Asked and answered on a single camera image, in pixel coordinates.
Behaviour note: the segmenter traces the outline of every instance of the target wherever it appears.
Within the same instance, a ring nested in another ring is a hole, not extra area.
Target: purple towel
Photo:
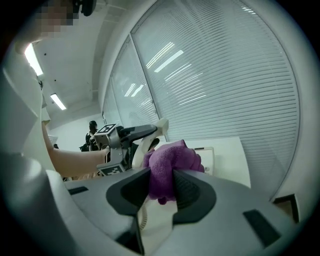
[[[165,144],[157,150],[152,149],[144,155],[143,167],[150,167],[149,197],[158,199],[161,205],[167,201],[175,201],[172,170],[193,170],[205,172],[201,165],[201,157],[187,148],[182,139]]]

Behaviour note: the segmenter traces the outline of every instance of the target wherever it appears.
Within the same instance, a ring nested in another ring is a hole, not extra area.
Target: horizontal blinds
[[[239,136],[252,188],[271,197],[296,147],[299,100],[264,21],[237,0],[164,0],[132,37],[168,139]]]
[[[107,124],[119,124],[121,126],[123,125],[119,116],[118,108],[116,105],[110,81],[106,88],[105,100],[103,105],[103,115]]]
[[[124,127],[148,125],[159,120],[139,58],[129,39],[113,67],[111,84]]]

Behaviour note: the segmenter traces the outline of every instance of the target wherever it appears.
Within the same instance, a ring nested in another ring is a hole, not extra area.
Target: white ceiling
[[[64,26],[51,38],[34,45],[43,70],[43,94],[53,129],[94,115],[98,107],[100,70],[110,35],[134,0],[97,0],[89,17],[79,14],[72,26]],[[57,93],[67,107],[62,111],[50,95]]]

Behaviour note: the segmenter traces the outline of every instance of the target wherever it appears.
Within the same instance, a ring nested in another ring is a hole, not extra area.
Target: person
[[[89,122],[89,133],[85,136],[85,143],[89,148],[89,151],[98,151],[99,148],[97,146],[94,134],[98,131],[98,125],[96,121]]]
[[[6,53],[1,73],[4,86],[0,88],[1,117],[15,119],[16,125],[19,124],[24,129],[19,133],[20,139],[15,144],[1,132],[1,140],[4,142],[1,151],[23,153],[25,157],[37,160],[44,169],[56,170],[62,177],[96,172],[97,165],[105,163],[108,149],[73,152],[54,148],[46,129],[46,124],[50,121],[46,103],[36,73],[30,67],[24,52],[30,43],[42,40],[50,32],[58,32],[60,26],[67,24],[68,17],[72,17],[72,14],[71,0],[50,0],[29,20]],[[15,103],[19,101],[20,105],[13,104],[6,97],[12,97]],[[9,123],[11,122],[1,122],[1,131],[10,131]]]

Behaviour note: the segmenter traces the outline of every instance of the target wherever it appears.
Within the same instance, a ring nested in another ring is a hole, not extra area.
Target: white table
[[[161,141],[157,147],[173,141]],[[221,179],[241,183],[251,188],[249,168],[244,148],[239,137],[215,138],[205,140],[185,140],[188,148],[213,147],[214,170],[212,175]]]

